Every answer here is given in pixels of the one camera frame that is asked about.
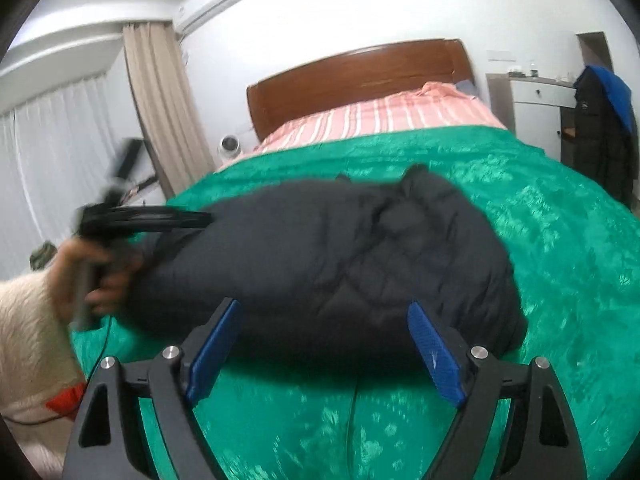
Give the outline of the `person's left hand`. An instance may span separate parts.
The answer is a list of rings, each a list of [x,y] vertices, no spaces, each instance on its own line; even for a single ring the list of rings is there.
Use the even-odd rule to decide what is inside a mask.
[[[124,301],[142,259],[117,255],[102,245],[72,237],[58,250],[48,271],[48,291],[56,317],[70,324],[79,306],[95,315],[114,313]]]

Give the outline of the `cream fleece sleeve forearm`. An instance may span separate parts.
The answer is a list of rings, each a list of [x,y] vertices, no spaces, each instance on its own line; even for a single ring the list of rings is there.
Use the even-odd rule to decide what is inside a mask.
[[[1,415],[43,478],[61,477],[85,376],[46,271],[1,284]]]

